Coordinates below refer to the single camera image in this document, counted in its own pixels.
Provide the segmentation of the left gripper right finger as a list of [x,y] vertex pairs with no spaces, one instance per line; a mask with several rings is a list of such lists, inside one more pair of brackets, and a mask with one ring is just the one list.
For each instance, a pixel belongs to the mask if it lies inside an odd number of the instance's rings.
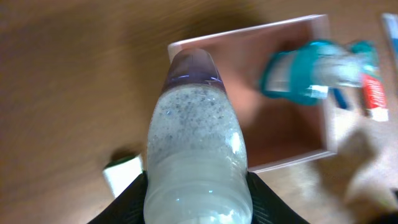
[[293,211],[257,174],[246,176],[252,198],[252,224],[309,224]]

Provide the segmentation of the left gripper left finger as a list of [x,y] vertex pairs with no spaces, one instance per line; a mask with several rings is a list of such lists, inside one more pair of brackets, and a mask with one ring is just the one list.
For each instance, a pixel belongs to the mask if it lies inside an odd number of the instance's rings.
[[147,186],[147,174],[144,171],[88,224],[145,224],[144,200]]

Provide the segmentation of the green white soap box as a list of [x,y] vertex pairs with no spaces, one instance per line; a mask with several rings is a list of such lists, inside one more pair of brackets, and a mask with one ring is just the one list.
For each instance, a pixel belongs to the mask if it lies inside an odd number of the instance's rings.
[[117,198],[143,170],[143,161],[139,154],[111,161],[103,169],[103,176],[113,197]]

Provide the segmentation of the clear pump soap bottle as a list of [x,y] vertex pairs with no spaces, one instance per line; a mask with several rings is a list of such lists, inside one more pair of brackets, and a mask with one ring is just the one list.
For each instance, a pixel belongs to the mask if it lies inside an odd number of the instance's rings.
[[172,60],[147,136],[146,223],[250,223],[243,134],[211,55]]

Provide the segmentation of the blue disposable razor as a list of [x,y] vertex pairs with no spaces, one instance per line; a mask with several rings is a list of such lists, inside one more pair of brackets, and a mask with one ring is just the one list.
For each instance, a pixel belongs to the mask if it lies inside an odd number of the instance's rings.
[[343,110],[349,110],[349,104],[346,101],[346,98],[343,94],[343,91],[339,88],[332,88],[332,94],[334,96],[334,99],[336,101],[336,105]]

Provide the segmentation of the teal mouthwash bottle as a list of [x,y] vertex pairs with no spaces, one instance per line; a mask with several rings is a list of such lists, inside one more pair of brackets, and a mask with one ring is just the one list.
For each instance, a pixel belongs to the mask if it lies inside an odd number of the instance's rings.
[[297,50],[274,54],[259,88],[270,98],[312,106],[327,98],[330,90],[363,87],[365,74],[375,75],[378,65],[376,48],[368,41],[345,46],[314,40]]

